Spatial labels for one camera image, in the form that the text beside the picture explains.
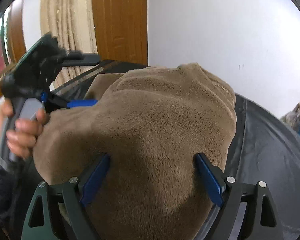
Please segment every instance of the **gray handle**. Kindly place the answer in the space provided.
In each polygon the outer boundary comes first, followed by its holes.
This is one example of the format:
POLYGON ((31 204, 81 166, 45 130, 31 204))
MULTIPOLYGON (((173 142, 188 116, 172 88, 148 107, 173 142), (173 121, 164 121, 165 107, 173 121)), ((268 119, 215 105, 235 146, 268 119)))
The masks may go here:
POLYGON ((35 119, 35 113, 43 108, 43 104, 36 98, 12 98, 11 99, 14 115, 6 118, 2 124, 0 137, 0 169, 3 168, 9 173, 14 173, 17 162, 20 158, 16 157, 7 146, 7 130, 15 130, 15 122, 18 118, 35 119))

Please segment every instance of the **black clamp arm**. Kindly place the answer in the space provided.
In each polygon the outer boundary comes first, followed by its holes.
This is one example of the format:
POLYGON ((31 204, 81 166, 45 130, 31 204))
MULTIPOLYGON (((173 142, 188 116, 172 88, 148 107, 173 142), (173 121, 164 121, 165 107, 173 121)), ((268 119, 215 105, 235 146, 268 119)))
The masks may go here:
MULTIPOLYGON (((228 240, 241 202, 247 202, 238 240, 282 240, 283 233, 271 193, 265 182, 240 183, 227 177, 203 154, 195 156, 204 187, 220 211, 204 240, 228 240)), ((29 206, 22 240, 67 240, 58 203, 64 203, 77 240, 100 240, 84 207, 94 199, 110 164, 108 154, 98 158, 80 177, 64 184, 41 182, 29 206)))
POLYGON ((241 183, 213 166, 203 153, 195 156, 202 183, 220 211, 204 240, 228 240, 241 202, 247 208, 237 240, 283 240, 283 232, 269 188, 241 183))

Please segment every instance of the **white wall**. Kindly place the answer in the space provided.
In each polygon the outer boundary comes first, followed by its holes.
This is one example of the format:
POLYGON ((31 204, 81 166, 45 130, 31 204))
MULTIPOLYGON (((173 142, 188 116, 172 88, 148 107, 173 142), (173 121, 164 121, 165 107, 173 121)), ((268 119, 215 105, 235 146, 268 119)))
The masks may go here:
POLYGON ((148 0, 149 65, 198 62, 277 117, 300 100, 291 0, 148 0))
POLYGON ((28 51, 41 38, 40 0, 23 1, 22 29, 28 51))

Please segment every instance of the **beige curtain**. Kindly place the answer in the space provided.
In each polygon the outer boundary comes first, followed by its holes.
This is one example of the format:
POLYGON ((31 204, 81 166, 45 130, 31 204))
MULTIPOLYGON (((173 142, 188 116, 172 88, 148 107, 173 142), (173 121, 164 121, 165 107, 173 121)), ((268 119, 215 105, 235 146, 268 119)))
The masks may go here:
MULTIPOLYGON (((60 47, 97 53, 92 0, 41 0, 41 34, 51 32, 60 47)), ((92 67, 63 68, 53 82, 55 88, 92 67)))

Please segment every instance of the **wooden door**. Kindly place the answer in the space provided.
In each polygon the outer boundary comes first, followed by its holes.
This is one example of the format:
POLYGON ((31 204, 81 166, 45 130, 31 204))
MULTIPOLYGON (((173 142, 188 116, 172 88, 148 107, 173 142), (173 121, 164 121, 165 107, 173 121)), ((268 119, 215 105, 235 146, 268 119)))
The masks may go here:
POLYGON ((92 0, 101 59, 148 64, 147 0, 92 0))

